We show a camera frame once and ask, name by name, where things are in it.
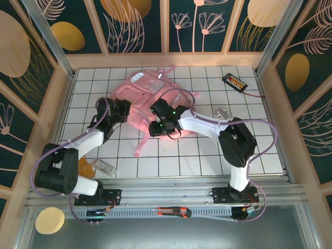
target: pink backpack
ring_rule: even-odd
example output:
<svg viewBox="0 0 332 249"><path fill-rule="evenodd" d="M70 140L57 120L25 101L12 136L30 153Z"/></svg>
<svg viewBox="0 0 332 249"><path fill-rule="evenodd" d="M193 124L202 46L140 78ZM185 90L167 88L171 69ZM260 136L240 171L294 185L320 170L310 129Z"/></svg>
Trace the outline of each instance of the pink backpack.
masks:
<svg viewBox="0 0 332 249"><path fill-rule="evenodd" d="M164 68L158 71L146 70L131 75L117 89L115 89L110 98L115 100L128 100L131 102L127 124L145 132L145 135L135 150L135 157L140 156L142 146L149 139L149 125L151 121L156 121L156 116L151 112L150 107L159 99L159 97L169 89L181 88L165 74L173 71L176 67L172 66L166 70ZM179 105L190 107L192 98L188 93L180 91L169 91L163 97L173 108ZM171 135L174 139L185 136L190 131L182 130ZM170 140L168 136L159 136L160 139Z"/></svg>

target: white grid floor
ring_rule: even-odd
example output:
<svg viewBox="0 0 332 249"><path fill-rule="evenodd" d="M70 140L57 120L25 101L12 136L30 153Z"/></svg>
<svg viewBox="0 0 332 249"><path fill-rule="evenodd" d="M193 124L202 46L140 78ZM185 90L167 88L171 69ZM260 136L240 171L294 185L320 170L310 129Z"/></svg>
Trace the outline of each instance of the white grid floor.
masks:
<svg viewBox="0 0 332 249"><path fill-rule="evenodd" d="M67 112L61 141L72 139L87 129L96 114L95 102L108 96L119 84L141 70L157 67L96 68L79 70L70 107ZM253 70L249 66L195 66L177 67L168 74L184 89L199 91L195 109L213 117L223 107L241 119L267 119L262 99L247 96L225 85L222 76L231 73L248 84L246 92L259 94ZM272 133L265 124L247 124L256 136L258 148L264 150L272 142ZM149 139L141 156L133 157L134 150L143 138L143 132L123 124L116 129L108 142L87 153L87 158L98 157L118 169L117 178L229 175L230 166L222 156L220 146L203 135L189 135L177 141ZM276 148L256 160L251 174L283 174ZM109 178L96 171L95 178Z"/></svg>

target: battery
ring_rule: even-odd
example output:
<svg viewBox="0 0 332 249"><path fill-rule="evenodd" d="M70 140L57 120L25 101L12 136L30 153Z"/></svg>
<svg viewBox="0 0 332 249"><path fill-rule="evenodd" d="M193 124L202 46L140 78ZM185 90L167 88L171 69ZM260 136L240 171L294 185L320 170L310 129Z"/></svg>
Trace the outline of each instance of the battery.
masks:
<svg viewBox="0 0 332 249"><path fill-rule="evenodd" d="M223 77L223 82L225 82L226 84L228 84L229 86L231 86L232 88L234 88L235 90L237 90L238 92L241 92L241 93L248 86L246 83L239 80L231 73L228 73Z"/></svg>

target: red wire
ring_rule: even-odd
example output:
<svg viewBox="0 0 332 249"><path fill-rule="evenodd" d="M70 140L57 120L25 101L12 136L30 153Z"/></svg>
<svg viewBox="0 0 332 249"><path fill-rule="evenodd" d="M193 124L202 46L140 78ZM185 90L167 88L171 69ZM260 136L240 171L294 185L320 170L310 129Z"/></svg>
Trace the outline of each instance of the red wire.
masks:
<svg viewBox="0 0 332 249"><path fill-rule="evenodd" d="M243 94L245 94L245 95L249 95L249 96L252 96L252 97L258 97L258 98L262 98L262 99L265 99L265 98L266 98L265 96L261 96L261 95L254 95L254 94L250 94L250 93L247 93L247 92L243 92Z"/></svg>

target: black mounting plate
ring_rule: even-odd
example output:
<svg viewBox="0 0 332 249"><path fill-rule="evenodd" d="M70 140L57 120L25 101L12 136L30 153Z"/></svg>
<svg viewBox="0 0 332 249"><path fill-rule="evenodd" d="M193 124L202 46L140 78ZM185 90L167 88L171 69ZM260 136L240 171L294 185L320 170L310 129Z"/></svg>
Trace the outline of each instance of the black mounting plate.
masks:
<svg viewBox="0 0 332 249"><path fill-rule="evenodd" d="M113 200L116 201L115 206L120 205L121 189L104 189L102 193L103 199L96 199L94 196L79 195L75 199L75 206L110 206Z"/></svg>
<svg viewBox="0 0 332 249"><path fill-rule="evenodd" d="M251 198L253 198L254 201L259 202L256 187L249 187L248 194L251 196ZM229 195L228 187L212 188L211 196L213 196L214 204L239 203ZM246 198L242 200L241 203L251 203L251 200L249 198Z"/></svg>

